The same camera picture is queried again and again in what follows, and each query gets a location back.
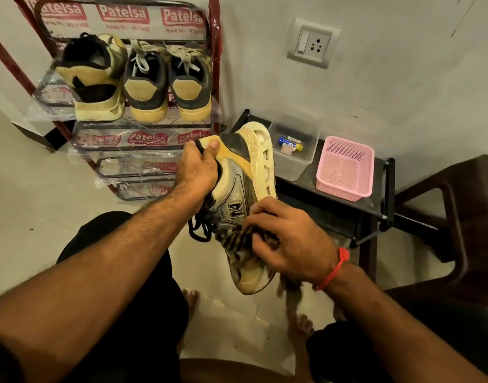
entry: worn sneaker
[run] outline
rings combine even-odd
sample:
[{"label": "worn sneaker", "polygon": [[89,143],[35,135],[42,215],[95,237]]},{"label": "worn sneaker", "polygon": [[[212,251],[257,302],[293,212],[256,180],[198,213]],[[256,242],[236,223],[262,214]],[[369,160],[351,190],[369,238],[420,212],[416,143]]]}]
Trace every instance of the worn sneaker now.
[{"label": "worn sneaker", "polygon": [[54,68],[71,87],[77,121],[110,122],[123,115],[126,61],[125,44],[114,35],[84,32],[70,41]]},{"label": "worn sneaker", "polygon": [[164,46],[132,39],[124,93],[139,122],[159,122],[168,114],[168,56]]},{"label": "worn sneaker", "polygon": [[[195,141],[200,152],[213,138],[220,141],[216,155],[219,177],[195,216],[196,224],[189,221],[189,234],[208,242],[214,233],[228,256],[235,286],[243,294],[257,293],[270,283],[275,273],[251,251],[251,236],[257,230],[242,230],[241,226],[256,201],[266,196],[276,197],[270,134],[261,123],[249,122],[235,134]],[[195,233],[200,227],[203,237]]]},{"label": "worn sneaker", "polygon": [[169,83],[182,119],[203,121],[212,111],[212,60],[200,44],[169,45]]}]

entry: floor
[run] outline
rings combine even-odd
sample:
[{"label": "floor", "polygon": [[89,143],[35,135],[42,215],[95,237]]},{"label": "floor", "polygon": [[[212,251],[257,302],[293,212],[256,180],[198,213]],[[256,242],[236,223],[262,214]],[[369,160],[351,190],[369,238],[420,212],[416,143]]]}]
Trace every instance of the floor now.
[{"label": "floor", "polygon": [[[142,205],[96,188],[93,171],[67,152],[68,147],[49,152],[0,113],[0,294],[54,264],[82,224],[103,212],[135,212]],[[377,278],[383,288],[439,277],[453,268],[401,231],[382,234],[378,245]],[[256,295],[241,295],[220,245],[196,242],[186,228],[170,253],[178,284],[202,292],[182,357],[240,360],[293,372],[284,301],[276,297],[278,277]],[[304,288],[300,312],[316,329],[334,321],[332,309],[325,294]]]}]

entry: transparent plastic box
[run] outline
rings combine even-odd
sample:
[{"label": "transparent plastic box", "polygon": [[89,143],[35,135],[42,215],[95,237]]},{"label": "transparent plastic box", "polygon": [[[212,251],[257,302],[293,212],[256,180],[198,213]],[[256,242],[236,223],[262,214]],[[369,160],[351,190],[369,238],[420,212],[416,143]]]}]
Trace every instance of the transparent plastic box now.
[{"label": "transparent plastic box", "polygon": [[[313,162],[320,135],[318,124],[315,121],[281,114],[270,124],[269,133],[273,142],[276,176],[289,181],[297,180],[306,167]],[[281,152],[279,138],[288,136],[301,141],[303,149],[295,151],[291,155]]]}]

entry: white shoelace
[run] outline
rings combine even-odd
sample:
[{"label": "white shoelace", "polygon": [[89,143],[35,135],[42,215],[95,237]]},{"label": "white shoelace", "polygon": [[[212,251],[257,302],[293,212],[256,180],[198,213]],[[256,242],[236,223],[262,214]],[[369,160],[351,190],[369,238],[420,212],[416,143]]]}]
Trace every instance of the white shoelace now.
[{"label": "white shoelace", "polygon": [[195,64],[192,64],[195,56],[201,56],[203,54],[202,50],[195,49],[195,48],[186,48],[183,45],[168,45],[166,47],[166,51],[168,51],[172,56],[179,57],[182,60],[183,68],[185,69],[185,74],[189,75],[189,69],[194,71],[199,71],[200,68]]},{"label": "white shoelace", "polygon": [[134,70],[132,70],[132,76],[136,76],[138,69],[143,73],[147,74],[150,72],[150,66],[146,61],[146,54],[150,52],[163,53],[165,51],[164,47],[158,47],[152,45],[143,40],[131,39],[130,44],[132,49],[136,52],[136,57],[131,59],[134,62]]}]

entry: hand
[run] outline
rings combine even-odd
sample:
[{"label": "hand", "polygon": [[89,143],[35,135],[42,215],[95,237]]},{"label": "hand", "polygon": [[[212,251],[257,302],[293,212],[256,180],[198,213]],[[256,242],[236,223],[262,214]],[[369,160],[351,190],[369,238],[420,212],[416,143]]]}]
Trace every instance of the hand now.
[{"label": "hand", "polygon": [[334,240],[303,210],[266,197],[249,213],[244,227],[258,226],[279,238],[279,248],[273,250],[253,234],[253,252],[278,273],[320,285],[338,264]]},{"label": "hand", "polygon": [[183,195],[194,199],[196,201],[196,212],[199,211],[203,199],[214,189],[217,182],[215,156],[218,150],[218,140],[212,140],[205,148],[203,155],[199,152],[194,141],[187,142],[183,147],[173,192],[182,192]]}]

